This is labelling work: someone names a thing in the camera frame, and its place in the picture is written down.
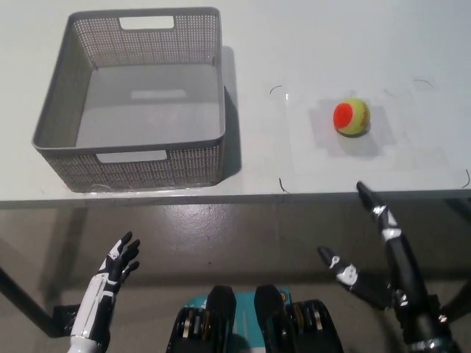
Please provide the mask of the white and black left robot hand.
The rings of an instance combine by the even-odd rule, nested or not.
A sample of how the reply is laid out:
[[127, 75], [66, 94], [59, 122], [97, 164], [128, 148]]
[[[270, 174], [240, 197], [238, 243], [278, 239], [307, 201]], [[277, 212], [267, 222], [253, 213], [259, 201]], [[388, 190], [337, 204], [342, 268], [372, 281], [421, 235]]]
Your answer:
[[91, 278], [71, 330], [72, 337], [101, 343], [110, 331], [118, 292], [139, 262], [139, 240], [127, 232], [108, 252]]

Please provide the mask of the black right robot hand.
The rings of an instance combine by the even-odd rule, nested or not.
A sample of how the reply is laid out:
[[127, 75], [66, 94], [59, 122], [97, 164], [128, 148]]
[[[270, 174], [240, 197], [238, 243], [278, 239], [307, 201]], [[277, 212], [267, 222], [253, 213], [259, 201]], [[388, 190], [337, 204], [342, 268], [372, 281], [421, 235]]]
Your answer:
[[376, 309], [394, 309], [403, 329], [436, 329], [439, 326], [438, 309], [431, 304], [406, 234], [378, 194], [361, 181], [357, 182], [356, 188], [364, 208], [378, 225], [390, 282], [386, 285], [374, 274], [359, 270], [326, 246], [317, 248], [322, 262], [335, 274], [343, 289]]

